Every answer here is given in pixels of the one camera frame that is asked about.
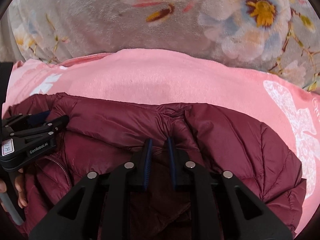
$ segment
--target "black bracket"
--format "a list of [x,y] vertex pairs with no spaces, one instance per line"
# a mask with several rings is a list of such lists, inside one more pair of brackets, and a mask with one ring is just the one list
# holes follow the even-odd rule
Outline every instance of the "black bracket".
[[63,115],[46,122],[49,111],[35,115],[17,115],[2,120],[2,154],[0,164],[5,171],[17,171],[56,148],[55,134],[69,123]]
[[[13,63],[0,63],[0,113],[2,114],[2,104],[6,100],[7,89]],[[2,125],[0,125],[0,146],[2,149]],[[14,187],[15,174],[7,173],[0,165],[0,178],[7,185],[7,192],[0,193],[0,199],[6,206],[13,221],[17,225],[21,225],[25,220],[24,211],[18,205],[18,193]]]
[[144,192],[151,168],[152,140],[142,152],[111,173],[91,171],[33,228],[30,240],[97,239],[104,199],[101,239],[130,239],[130,192]]
[[231,171],[210,173],[167,141],[172,184],[190,192],[192,240],[292,240],[284,223]]

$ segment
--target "label sticker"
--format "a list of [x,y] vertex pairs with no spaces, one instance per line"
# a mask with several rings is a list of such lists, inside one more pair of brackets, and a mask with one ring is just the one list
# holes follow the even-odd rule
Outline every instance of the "label sticker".
[[6,156],[14,152],[13,140],[9,139],[2,142],[2,156]]

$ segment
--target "floral blanket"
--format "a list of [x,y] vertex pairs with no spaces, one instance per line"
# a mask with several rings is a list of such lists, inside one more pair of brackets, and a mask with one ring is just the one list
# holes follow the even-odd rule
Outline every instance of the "floral blanket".
[[167,49],[320,93],[320,20],[308,0],[14,0],[9,19],[25,59]]

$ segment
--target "gray handle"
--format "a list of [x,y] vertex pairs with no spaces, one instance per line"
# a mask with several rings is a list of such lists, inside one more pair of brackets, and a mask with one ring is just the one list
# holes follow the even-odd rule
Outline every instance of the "gray handle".
[[14,186],[14,180],[19,172],[0,172],[0,178],[7,185],[7,192],[0,193],[0,199],[12,217],[12,220],[18,225],[22,225],[25,221],[25,215],[22,208],[18,205],[18,192]]

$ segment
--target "jacket zipper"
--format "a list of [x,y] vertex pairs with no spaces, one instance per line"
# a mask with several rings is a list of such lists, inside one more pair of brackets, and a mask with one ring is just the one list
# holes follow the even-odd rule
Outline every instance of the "jacket zipper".
[[50,161],[53,161],[54,163],[56,163],[57,165],[60,166],[60,168],[63,170],[63,172],[64,172],[64,174],[65,174],[65,176],[66,176],[66,178],[67,178],[67,182],[68,182],[69,189],[71,189],[71,188],[72,188],[71,179],[70,179],[70,177],[69,177],[66,169],[61,165],[61,163],[59,163],[59,162],[56,161],[54,158],[49,157],[49,156],[45,156],[45,158],[48,159],[48,160],[50,160]]

